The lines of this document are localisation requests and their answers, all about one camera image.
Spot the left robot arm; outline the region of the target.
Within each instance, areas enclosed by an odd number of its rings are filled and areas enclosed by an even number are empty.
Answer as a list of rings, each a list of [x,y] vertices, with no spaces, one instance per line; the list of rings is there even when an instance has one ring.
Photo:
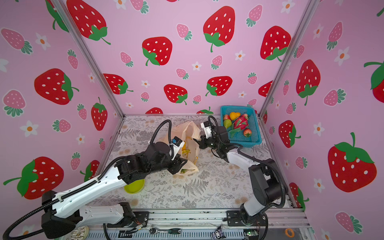
[[[44,212],[42,228],[24,236],[17,236],[18,240],[41,233],[48,239],[57,239],[84,225],[121,222],[128,215],[123,206],[102,207],[100,210],[91,211],[88,203],[112,190],[143,180],[149,174],[163,170],[172,175],[178,173],[187,163],[179,154],[184,144],[184,141],[173,141],[171,144],[150,143],[144,152],[114,159],[100,175],[72,189],[60,193],[46,193],[45,203],[15,221],[6,229],[3,239],[13,239],[10,235],[12,230],[40,211]]]

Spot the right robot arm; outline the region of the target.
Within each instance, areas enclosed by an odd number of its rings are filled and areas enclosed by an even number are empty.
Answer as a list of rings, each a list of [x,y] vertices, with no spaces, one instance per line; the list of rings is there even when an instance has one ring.
[[[287,189],[273,159],[259,160],[243,152],[240,144],[231,144],[225,127],[202,123],[204,134],[195,140],[200,149],[210,148],[227,163],[249,172],[253,197],[240,207],[240,219],[244,225],[253,225],[268,209],[283,208]]]

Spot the translucent beige plastic bag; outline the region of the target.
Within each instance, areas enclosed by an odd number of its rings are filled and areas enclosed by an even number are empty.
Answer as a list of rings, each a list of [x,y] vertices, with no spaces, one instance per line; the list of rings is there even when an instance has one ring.
[[[172,127],[171,137],[178,137],[185,142],[181,150],[178,151],[178,154],[180,154],[183,159],[188,160],[177,175],[186,176],[199,172],[197,161],[199,158],[200,147],[194,139],[201,139],[200,132],[201,130],[199,127],[192,121]]]

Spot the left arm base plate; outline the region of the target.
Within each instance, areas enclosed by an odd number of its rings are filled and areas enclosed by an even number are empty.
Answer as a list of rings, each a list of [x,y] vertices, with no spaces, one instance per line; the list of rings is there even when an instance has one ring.
[[[146,227],[148,224],[150,212],[133,212],[132,216],[124,216],[121,221],[116,224],[107,224],[107,228],[140,228]]]

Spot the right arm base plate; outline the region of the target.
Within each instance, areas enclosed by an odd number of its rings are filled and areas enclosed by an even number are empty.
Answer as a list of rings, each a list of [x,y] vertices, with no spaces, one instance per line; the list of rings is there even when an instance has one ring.
[[[245,211],[227,211],[226,220],[230,227],[265,227],[268,217],[266,214],[249,216]]]

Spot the yellow fake banana bunch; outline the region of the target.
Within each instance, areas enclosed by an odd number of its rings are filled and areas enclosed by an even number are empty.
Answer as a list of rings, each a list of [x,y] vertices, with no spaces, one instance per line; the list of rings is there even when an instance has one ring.
[[[189,155],[195,150],[195,141],[191,137],[186,137],[185,144],[182,147],[182,156],[185,159],[189,158]]]

